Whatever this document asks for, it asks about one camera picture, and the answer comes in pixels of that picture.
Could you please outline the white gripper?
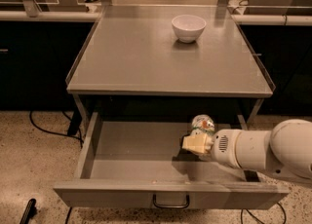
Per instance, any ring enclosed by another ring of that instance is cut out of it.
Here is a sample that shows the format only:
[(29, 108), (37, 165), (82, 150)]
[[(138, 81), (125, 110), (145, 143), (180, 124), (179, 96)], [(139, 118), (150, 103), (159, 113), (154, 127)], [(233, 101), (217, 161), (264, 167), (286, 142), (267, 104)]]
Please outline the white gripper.
[(214, 138), (206, 133), (188, 135), (182, 148), (197, 155), (211, 151), (212, 159), (226, 167), (265, 169), (269, 137), (270, 131), (221, 130)]

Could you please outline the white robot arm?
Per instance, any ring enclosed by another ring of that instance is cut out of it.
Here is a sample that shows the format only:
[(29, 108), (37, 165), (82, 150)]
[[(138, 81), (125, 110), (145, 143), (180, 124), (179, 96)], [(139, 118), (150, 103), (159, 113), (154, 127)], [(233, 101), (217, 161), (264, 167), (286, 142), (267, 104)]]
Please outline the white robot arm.
[(309, 185), (312, 182), (312, 123), (286, 120), (271, 131), (223, 129), (201, 118), (182, 139), (181, 148), (203, 161), (260, 172), (268, 177)]

